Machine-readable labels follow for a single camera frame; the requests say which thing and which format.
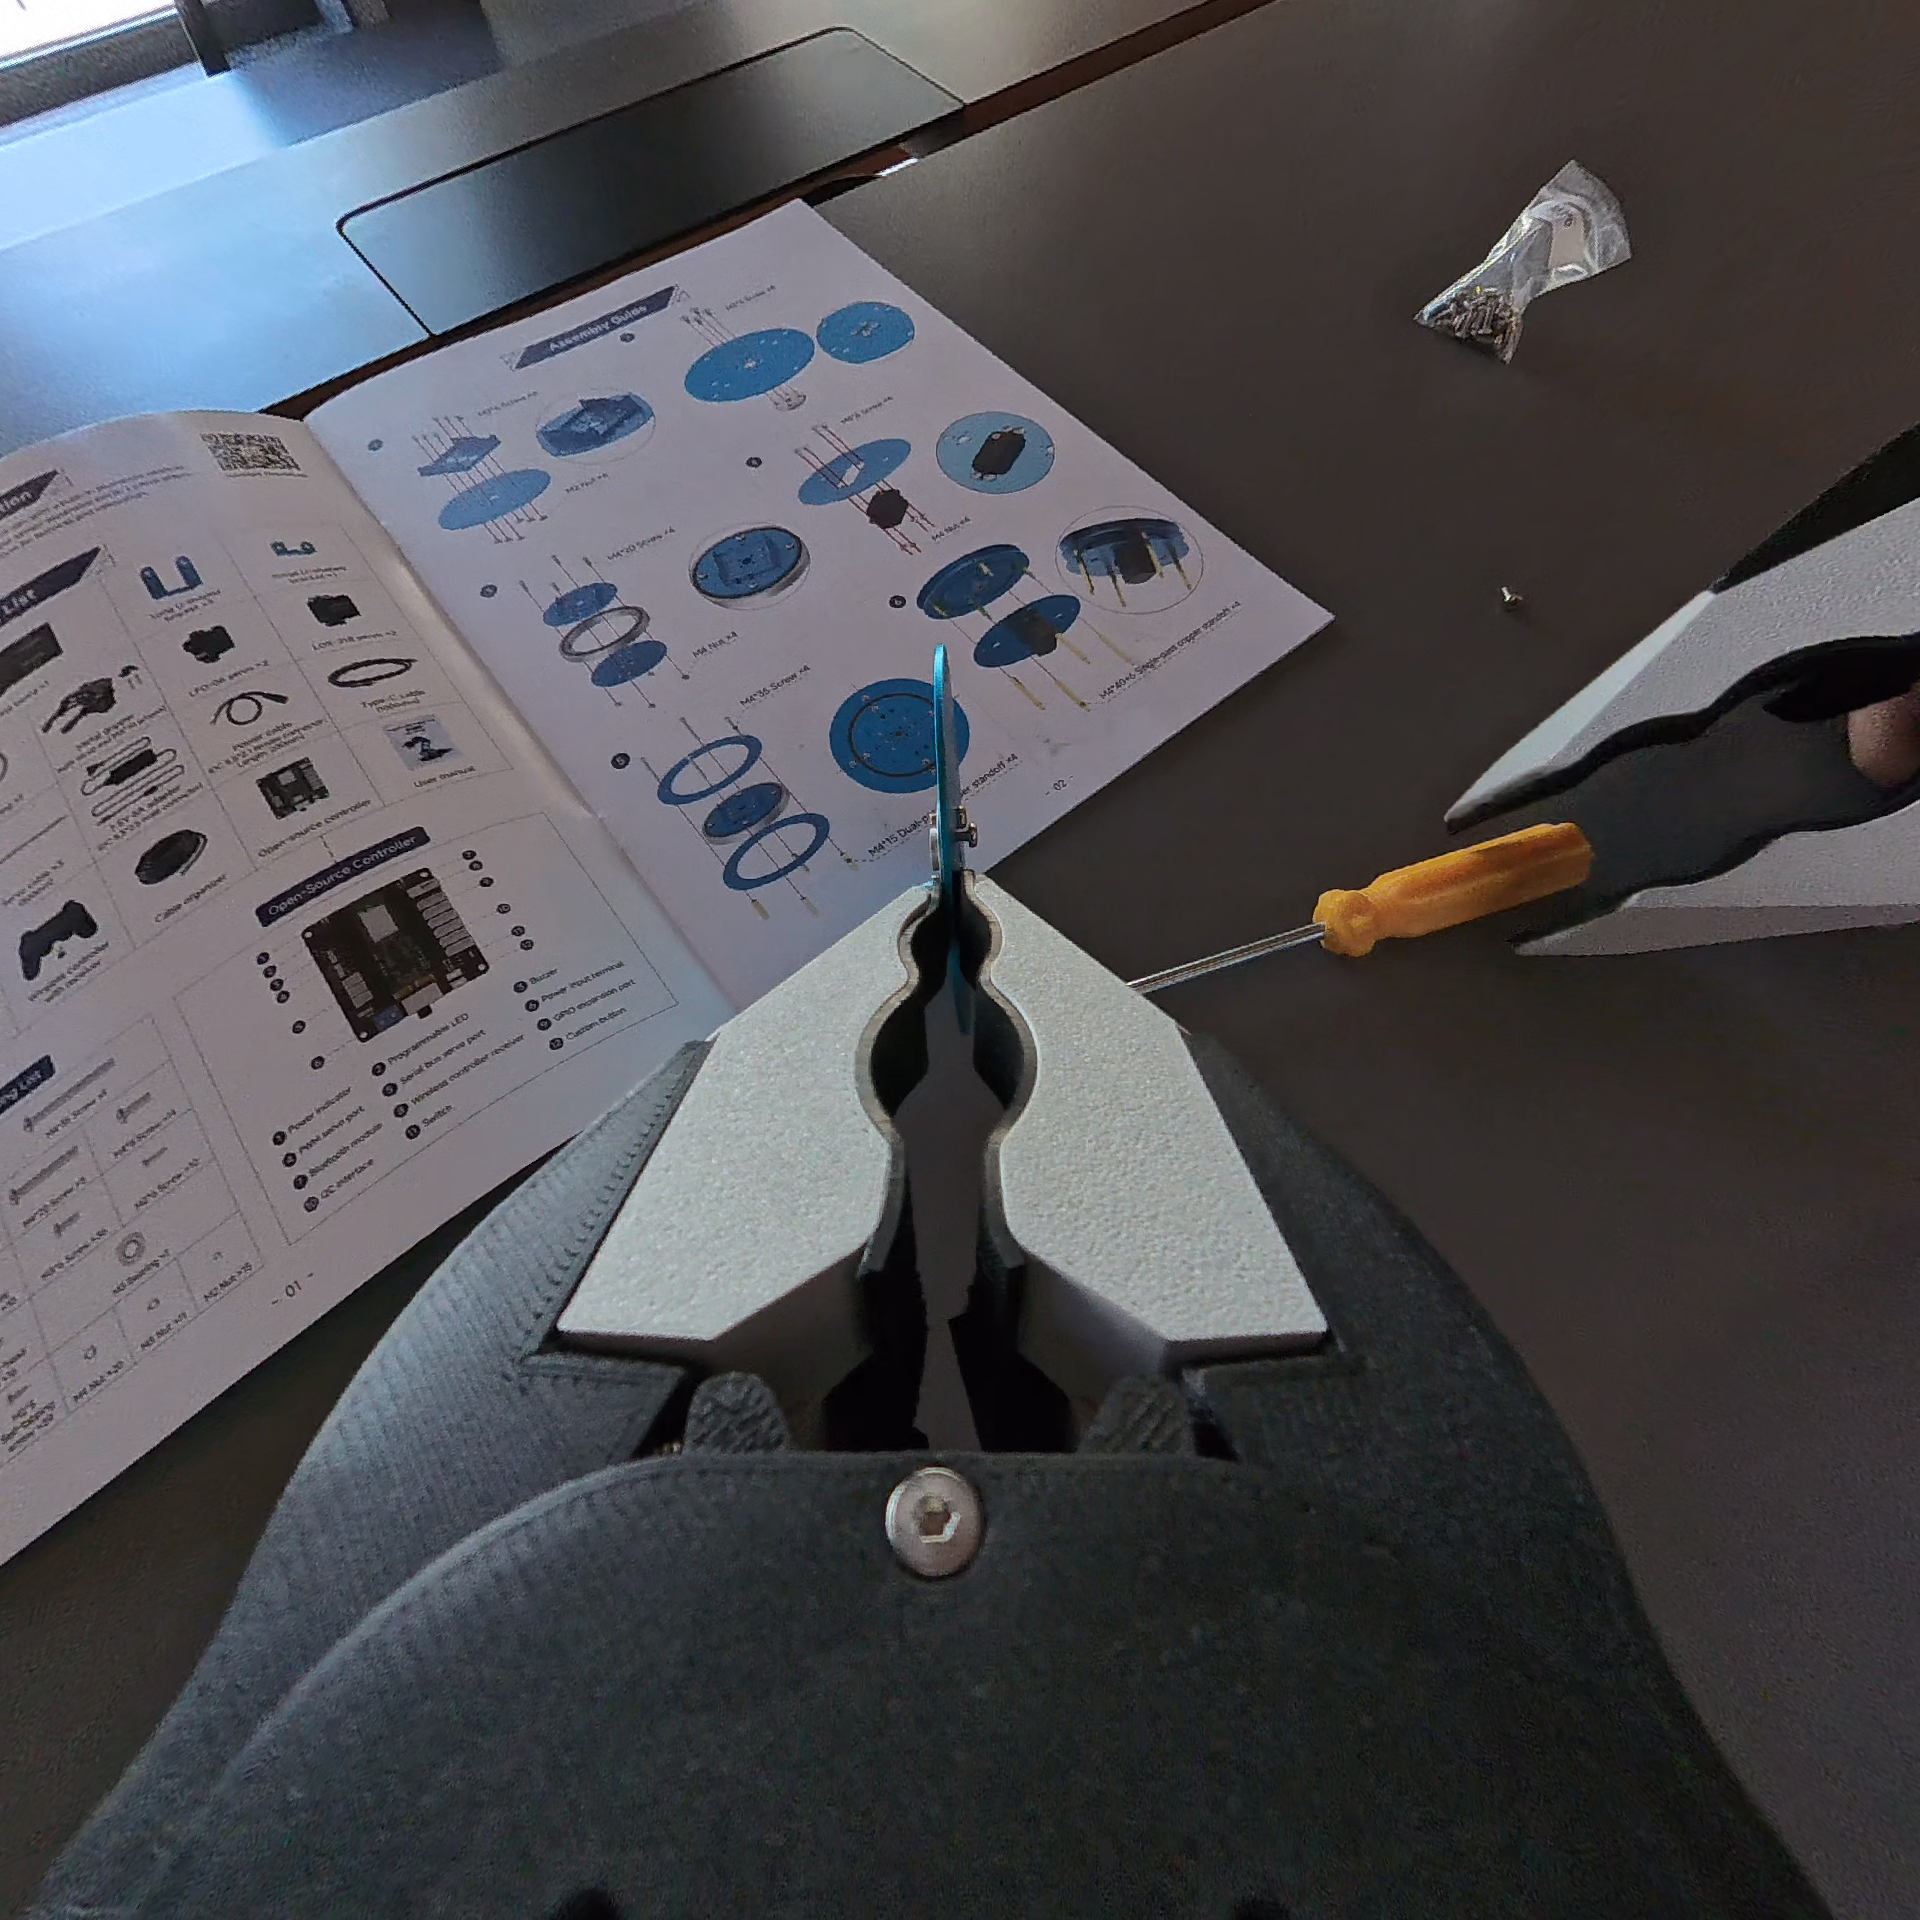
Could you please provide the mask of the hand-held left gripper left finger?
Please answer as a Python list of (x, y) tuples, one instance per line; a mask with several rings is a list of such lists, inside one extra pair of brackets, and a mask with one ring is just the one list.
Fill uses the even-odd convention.
[(715, 1032), (557, 1321), (766, 1380), (804, 1443), (902, 1450), (927, 1344), (897, 1114), (948, 910), (911, 888)]

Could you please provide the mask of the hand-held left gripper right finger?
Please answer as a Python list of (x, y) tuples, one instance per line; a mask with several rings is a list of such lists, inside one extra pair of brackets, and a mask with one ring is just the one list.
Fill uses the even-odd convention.
[(1069, 1450), (1116, 1380), (1311, 1353), (1329, 1321), (1183, 1032), (967, 880), (973, 1067), (1002, 1104), (953, 1346), (985, 1450)]

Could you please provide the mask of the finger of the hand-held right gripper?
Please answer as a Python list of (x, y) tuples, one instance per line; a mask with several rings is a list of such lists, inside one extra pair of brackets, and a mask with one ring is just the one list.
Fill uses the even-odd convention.
[(1702, 713), (1763, 667), (1837, 641), (1916, 634), (1918, 506), (1835, 536), (1755, 578), (1700, 592), (1505, 752), (1446, 812), (1470, 828), (1523, 806), (1633, 727)]
[(1513, 809), (1549, 808), (1591, 835), (1607, 874), (1645, 883), (1597, 899), (1586, 920), (1518, 943), (1524, 955), (1658, 954), (1918, 920), (1916, 798), (1812, 826), (1778, 783), (1739, 796), (1726, 780), (1510, 785)]

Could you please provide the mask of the yellow-handled screwdriver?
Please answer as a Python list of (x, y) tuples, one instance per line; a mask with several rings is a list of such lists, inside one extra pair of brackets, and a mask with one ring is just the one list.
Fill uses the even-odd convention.
[(1423, 937), (1564, 894), (1585, 883), (1591, 870), (1593, 846), (1578, 826), (1541, 824), (1380, 874), (1358, 890), (1329, 890), (1303, 928), (1140, 977), (1129, 986), (1153, 995), (1303, 944), (1321, 944), (1337, 955), (1365, 955), (1385, 940)]

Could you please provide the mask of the blue round metal plate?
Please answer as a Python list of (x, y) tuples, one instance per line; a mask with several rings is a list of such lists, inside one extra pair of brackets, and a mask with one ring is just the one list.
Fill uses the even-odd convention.
[[(958, 748), (953, 672), (950, 672), (950, 665), (948, 665), (947, 647), (942, 643), (932, 651), (930, 691), (932, 691), (934, 809), (955, 809), (955, 808), (965, 806), (963, 780), (961, 780), (961, 768), (958, 768), (958, 761), (961, 761), (963, 752)], [(947, 926), (947, 980), (948, 980), (953, 1015), (955, 1015), (958, 1032), (963, 1035), (970, 1035), (972, 1027), (973, 1027), (977, 987), (972, 986), (970, 974), (967, 974), (967, 966), (970, 966), (970, 950), (967, 950), (970, 897), (967, 897), (967, 888), (963, 883), (965, 870), (937, 875), (932, 872), (932, 860), (930, 860), (930, 891), (934, 894), (934, 900), (939, 905), (939, 913), (943, 914), (943, 926)]]

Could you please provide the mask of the black adjacent desk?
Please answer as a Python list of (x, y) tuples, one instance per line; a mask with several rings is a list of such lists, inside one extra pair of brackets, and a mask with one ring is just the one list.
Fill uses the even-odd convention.
[[(349, 377), (791, 200), (828, 201), (893, 161), (1049, 106), (1255, 4), (490, 4), (493, 75), (309, 138), (153, 200), (4, 248), (4, 448), (175, 408), (291, 412)], [(955, 97), (947, 120), (699, 232), (444, 335), (341, 223), (417, 185), (815, 32), (850, 30)]]

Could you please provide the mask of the black office desk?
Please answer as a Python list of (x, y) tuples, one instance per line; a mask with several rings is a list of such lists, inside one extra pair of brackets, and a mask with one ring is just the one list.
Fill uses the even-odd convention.
[(3, 134), (3, 248), (217, 176), (506, 66), (475, 2), (260, 43), (225, 79), (181, 66)]

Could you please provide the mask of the clear bag of screws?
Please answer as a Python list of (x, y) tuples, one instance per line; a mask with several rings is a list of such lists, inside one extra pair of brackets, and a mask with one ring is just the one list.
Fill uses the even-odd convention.
[(1614, 192), (1567, 163), (1524, 206), (1476, 268), (1430, 300), (1417, 323), (1510, 362), (1532, 300), (1630, 258)]

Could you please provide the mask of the open assembly manual booklet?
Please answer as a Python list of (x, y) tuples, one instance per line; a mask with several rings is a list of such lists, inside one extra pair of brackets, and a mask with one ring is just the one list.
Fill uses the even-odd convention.
[(3, 1534), (1329, 625), (785, 208), (306, 423), (4, 459)]

